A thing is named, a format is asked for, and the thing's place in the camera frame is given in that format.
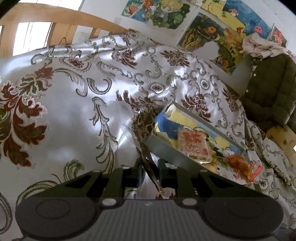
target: green jacket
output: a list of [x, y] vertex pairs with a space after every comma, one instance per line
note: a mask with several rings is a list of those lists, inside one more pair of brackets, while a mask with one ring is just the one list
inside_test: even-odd
[[247, 118], [263, 130], [277, 124], [296, 123], [296, 113], [295, 117], [292, 115], [296, 101], [296, 64], [286, 54], [253, 62], [257, 67], [240, 98]]

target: snack package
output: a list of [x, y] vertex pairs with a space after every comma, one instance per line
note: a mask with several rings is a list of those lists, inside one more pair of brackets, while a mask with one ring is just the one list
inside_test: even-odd
[[203, 131], [178, 130], [178, 150], [201, 163], [210, 163], [215, 152], [209, 148], [206, 138]]
[[227, 163], [230, 167], [232, 167], [234, 170], [236, 170], [240, 175], [245, 175], [250, 181], [252, 180], [252, 169], [255, 165], [253, 162], [250, 166], [248, 162], [241, 157], [239, 154], [232, 154], [226, 157]]

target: screw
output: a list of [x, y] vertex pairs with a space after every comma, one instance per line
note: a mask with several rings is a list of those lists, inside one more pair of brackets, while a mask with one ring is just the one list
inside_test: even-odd
[[114, 206], [115, 204], [117, 203], [117, 201], [113, 198], [105, 198], [103, 201], [102, 201], [102, 204], [104, 206]]

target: poster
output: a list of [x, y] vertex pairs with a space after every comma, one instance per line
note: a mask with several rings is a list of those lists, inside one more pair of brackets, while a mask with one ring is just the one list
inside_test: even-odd
[[208, 16], [199, 13], [179, 42], [183, 48], [193, 51], [206, 42], [218, 41], [223, 29]]
[[121, 15], [148, 23], [158, 4], [159, 0], [128, 0]]
[[242, 0], [206, 0], [201, 7], [216, 15], [243, 38], [257, 32], [261, 38], [267, 39], [270, 34], [271, 28]]
[[[197, 5], [197, 6], [202, 6], [203, 4], [209, 2], [208, 0], [189, 0], [191, 3]], [[210, 2], [221, 2], [221, 1], [226, 1], [226, 0], [210, 0]]]
[[272, 41], [274, 43], [277, 43], [281, 45], [282, 47], [286, 48], [287, 47], [287, 40], [283, 36], [280, 30], [276, 26], [272, 29], [272, 32], [270, 34], [270, 37], [268, 38], [268, 41]]
[[182, 0], [160, 0], [150, 19], [153, 26], [177, 29], [189, 11], [190, 6]]
[[211, 62], [231, 75], [243, 58], [239, 53], [242, 50], [242, 41], [243, 38], [238, 33], [226, 28], [217, 42], [220, 47], [219, 56]]

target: satin bedspread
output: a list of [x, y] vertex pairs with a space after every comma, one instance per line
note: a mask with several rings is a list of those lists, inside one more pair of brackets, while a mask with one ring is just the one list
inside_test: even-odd
[[[296, 228], [295, 168], [190, 52], [125, 33], [1, 59], [0, 76], [1, 241], [22, 237], [14, 213], [29, 195], [94, 169], [133, 166], [137, 151], [120, 128], [130, 116], [118, 102], [131, 106], [145, 136], [171, 99], [248, 150], [263, 167], [254, 182]], [[154, 199], [156, 189], [145, 177], [134, 196]]]

